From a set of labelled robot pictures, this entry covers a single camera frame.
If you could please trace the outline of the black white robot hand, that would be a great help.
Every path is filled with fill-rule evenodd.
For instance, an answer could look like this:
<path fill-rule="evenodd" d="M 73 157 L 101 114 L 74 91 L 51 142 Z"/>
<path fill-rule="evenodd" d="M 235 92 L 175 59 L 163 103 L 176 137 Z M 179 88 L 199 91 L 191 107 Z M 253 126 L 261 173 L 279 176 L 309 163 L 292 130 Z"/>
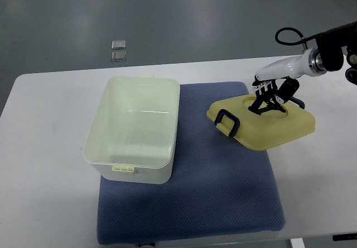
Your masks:
<path fill-rule="evenodd" d="M 255 100 L 248 109 L 257 115 L 268 111 L 285 113 L 283 105 L 289 101 L 304 109 L 305 103 L 295 97 L 300 87 L 298 78 L 319 77 L 326 72 L 317 48 L 273 62 L 256 72 L 252 83 Z"/>

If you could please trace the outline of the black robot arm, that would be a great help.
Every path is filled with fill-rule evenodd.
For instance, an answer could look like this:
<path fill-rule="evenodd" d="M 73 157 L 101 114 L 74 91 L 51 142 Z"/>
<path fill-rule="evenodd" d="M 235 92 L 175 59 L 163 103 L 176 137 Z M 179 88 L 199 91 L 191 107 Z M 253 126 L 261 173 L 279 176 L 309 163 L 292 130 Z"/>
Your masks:
<path fill-rule="evenodd" d="M 344 63 L 342 49 L 346 47 L 346 79 L 356 85 L 356 22 L 318 34 L 315 38 L 323 67 L 327 71 L 338 71 Z"/>

